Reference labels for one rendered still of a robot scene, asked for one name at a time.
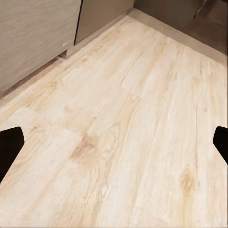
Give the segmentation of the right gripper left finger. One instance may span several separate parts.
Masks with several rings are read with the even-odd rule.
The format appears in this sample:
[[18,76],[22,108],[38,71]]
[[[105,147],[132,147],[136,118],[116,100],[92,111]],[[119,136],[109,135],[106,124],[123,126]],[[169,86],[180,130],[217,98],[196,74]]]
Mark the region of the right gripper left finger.
[[25,144],[20,126],[0,132],[0,183]]

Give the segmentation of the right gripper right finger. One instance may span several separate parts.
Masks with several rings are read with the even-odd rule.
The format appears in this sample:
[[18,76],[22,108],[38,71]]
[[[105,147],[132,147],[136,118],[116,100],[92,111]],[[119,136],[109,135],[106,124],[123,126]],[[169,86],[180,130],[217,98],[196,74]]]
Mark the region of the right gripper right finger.
[[228,165],[228,128],[221,126],[216,127],[213,144]]

